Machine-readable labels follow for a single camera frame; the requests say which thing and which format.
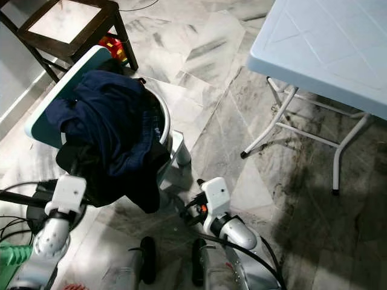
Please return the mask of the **light blue folding table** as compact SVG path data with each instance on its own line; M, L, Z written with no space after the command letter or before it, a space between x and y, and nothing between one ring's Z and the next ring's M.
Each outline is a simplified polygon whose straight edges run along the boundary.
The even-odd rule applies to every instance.
M248 69L274 95L291 88L277 113L244 149L281 127L335 148L332 194L340 193L343 150L370 118L387 120L387 0L275 0L249 52ZM300 89L356 109L357 120L337 143L282 122Z

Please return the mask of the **dark wooden side table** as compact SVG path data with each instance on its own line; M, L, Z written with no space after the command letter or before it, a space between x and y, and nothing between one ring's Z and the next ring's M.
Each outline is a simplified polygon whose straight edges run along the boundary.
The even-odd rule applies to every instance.
M58 72L68 70L61 62L75 64L105 36L121 42L122 62L138 70L119 3L113 0L46 0L22 25L16 25L3 11L0 21L55 82L60 80Z

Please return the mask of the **navy blue garment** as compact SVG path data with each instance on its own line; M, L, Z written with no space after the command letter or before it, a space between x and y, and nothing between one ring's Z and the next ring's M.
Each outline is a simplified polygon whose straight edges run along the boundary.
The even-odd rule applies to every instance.
M91 70L74 97L53 100L45 113L65 135L56 163L85 179L86 204L127 197L145 213L160 209L157 174L171 157L161 141L160 106L141 80Z

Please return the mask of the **green plastic basket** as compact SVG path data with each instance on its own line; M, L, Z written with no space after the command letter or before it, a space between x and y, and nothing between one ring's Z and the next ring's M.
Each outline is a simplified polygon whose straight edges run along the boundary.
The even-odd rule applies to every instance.
M19 267L31 256L31 245L0 243L0 290L6 290Z

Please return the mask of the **grey robot left leg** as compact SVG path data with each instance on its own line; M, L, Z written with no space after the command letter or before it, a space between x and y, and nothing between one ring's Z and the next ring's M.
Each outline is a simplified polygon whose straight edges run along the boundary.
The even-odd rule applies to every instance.
M115 259L100 280L99 290L138 290L140 282L152 284L157 279L157 243L144 237L139 246Z

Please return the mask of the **small round washing machine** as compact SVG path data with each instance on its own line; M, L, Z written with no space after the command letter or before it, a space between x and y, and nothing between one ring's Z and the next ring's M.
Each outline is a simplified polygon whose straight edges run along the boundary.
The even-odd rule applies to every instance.
M93 46L88 52L83 55L80 60L70 67L69 70L61 77L44 99L31 112L30 118L24 125L25 134L38 141L39 143L47 144L47 146L60 149L65 141L65 135L55 126L50 124L46 108L51 102L60 98L70 98L74 96L74 89L83 75L90 70L97 69L106 61L111 60L111 53L102 46ZM191 163L191 156L184 141L184 135L172 127L171 108L160 93L155 93L151 88L148 88L158 101L164 116L164 127L162 131L162 142L167 144L171 153L171 160L160 169L160 174L157 177L158 185L163 185L164 182L171 184L169 174L167 173L172 167L181 169L183 166L188 166Z

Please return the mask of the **colourful plastic toy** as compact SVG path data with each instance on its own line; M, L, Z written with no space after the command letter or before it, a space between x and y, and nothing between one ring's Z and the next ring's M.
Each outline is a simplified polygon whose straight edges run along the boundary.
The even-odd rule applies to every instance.
M111 53L111 57L120 61L122 64L128 64L128 57L124 46L119 39L113 36L104 36L99 41L99 46L105 47L109 53Z

